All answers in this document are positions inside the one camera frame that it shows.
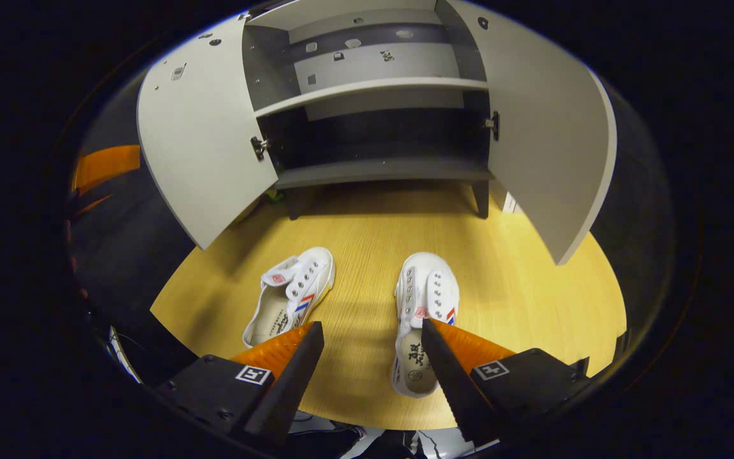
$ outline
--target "white sneaker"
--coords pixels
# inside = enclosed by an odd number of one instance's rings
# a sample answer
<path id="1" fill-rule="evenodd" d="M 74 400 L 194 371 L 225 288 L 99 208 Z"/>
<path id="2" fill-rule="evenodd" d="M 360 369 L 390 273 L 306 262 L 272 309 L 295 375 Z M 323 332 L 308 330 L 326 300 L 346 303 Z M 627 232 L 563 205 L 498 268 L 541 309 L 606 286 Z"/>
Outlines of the white sneaker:
<path id="1" fill-rule="evenodd" d="M 400 395 L 426 397 L 438 388 L 435 371 L 421 345 L 423 319 L 455 325 L 460 291 L 443 258 L 418 252 L 407 258 L 396 284 L 398 338 L 392 386 Z"/>
<path id="2" fill-rule="evenodd" d="M 333 288 L 336 265 L 324 247 L 312 247 L 291 256 L 263 274 L 254 318 L 242 334 L 242 342 L 254 347 L 303 325 L 313 308 Z"/>

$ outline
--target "wooden table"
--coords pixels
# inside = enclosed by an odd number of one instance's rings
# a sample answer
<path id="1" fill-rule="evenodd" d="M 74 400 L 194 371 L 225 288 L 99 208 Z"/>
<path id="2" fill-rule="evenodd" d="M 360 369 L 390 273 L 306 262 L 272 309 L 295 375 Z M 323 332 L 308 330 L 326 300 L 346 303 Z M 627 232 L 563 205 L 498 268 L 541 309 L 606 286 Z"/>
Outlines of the wooden table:
<path id="1" fill-rule="evenodd" d="M 408 398 L 390 384 L 392 291 L 413 252 L 437 253 L 452 267 L 460 328 L 513 351 L 540 347 L 566 363 L 590 357 L 588 375 L 611 363 L 626 330 L 624 303 L 590 234 L 557 266 L 525 215 L 492 204 L 479 219 L 467 185 L 372 182 L 303 192 L 316 196 L 297 221 L 284 206 L 262 203 L 208 250 L 196 248 L 163 288 L 152 313 L 193 352 L 242 351 L 260 275 L 320 245 L 337 270 L 334 289 L 310 316 L 324 325 L 324 351 L 299 407 L 305 412 L 385 429 L 455 427 L 440 389 Z"/>

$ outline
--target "open cabinet door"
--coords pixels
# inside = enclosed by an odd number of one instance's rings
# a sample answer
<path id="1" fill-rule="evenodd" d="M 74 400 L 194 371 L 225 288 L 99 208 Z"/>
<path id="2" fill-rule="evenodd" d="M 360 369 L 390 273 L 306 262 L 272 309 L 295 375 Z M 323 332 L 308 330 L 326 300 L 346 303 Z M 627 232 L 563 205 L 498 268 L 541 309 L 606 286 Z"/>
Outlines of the open cabinet door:
<path id="1" fill-rule="evenodd" d="M 138 96 L 138 133 L 169 209 L 206 249 L 277 181 L 242 66 L 239 15 L 207 29 L 152 65 Z"/>
<path id="2" fill-rule="evenodd" d="M 617 131 L 608 96 L 585 64 L 533 30 L 472 3 L 449 4 L 475 38 L 490 107 L 499 113 L 489 171 L 554 262 L 565 264 L 591 229 L 614 172 Z"/>

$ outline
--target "shoe insole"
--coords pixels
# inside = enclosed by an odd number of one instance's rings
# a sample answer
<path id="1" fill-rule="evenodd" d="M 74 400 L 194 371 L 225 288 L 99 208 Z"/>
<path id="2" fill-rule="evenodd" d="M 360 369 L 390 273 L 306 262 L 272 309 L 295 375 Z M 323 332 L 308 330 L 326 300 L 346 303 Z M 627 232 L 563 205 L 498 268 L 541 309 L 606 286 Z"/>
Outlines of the shoe insole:
<path id="1" fill-rule="evenodd" d="M 426 394 L 437 383 L 435 370 L 421 345 L 421 331 L 414 329 L 401 339 L 401 378 L 407 389 Z"/>
<path id="2" fill-rule="evenodd" d="M 265 288 L 262 302 L 259 304 L 259 316 L 254 320 L 251 345 L 256 346 L 267 342 L 288 329 L 286 306 L 288 306 L 288 299 L 285 297 L 284 290 L 280 291 L 280 288 L 274 287 Z"/>

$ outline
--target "door hinge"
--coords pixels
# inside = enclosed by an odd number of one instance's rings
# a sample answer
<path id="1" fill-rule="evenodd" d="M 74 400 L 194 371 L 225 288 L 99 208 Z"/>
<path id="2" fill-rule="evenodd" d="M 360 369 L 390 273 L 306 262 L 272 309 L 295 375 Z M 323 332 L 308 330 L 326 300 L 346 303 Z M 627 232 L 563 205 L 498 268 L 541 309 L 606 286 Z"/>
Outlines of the door hinge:
<path id="1" fill-rule="evenodd" d="M 268 149 L 270 143 L 267 140 L 257 139 L 257 136 L 251 137 L 251 146 L 254 148 L 254 154 L 257 155 L 257 159 L 262 161 L 265 159 L 265 150 Z"/>
<path id="2" fill-rule="evenodd" d="M 487 119 L 483 127 L 492 129 L 492 135 L 497 142 L 500 138 L 500 113 L 497 111 L 492 112 L 492 119 Z"/>

